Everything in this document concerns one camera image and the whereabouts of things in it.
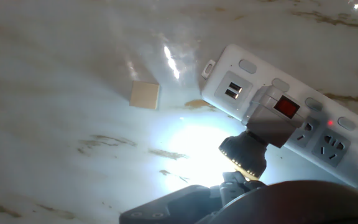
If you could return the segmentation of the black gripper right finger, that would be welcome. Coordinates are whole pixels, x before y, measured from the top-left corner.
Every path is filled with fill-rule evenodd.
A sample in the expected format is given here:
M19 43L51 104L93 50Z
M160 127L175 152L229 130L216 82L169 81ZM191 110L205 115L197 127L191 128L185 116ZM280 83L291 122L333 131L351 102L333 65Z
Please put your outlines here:
M223 205L227 205L239 196L266 185L259 180L251 180L239 171L223 172L224 182L219 186Z

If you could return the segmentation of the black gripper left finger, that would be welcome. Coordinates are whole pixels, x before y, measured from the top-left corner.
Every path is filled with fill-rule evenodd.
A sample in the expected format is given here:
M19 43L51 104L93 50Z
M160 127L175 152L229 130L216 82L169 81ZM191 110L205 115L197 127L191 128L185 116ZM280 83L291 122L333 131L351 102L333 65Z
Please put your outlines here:
M197 223L220 208L218 186L191 185L120 214L119 224Z

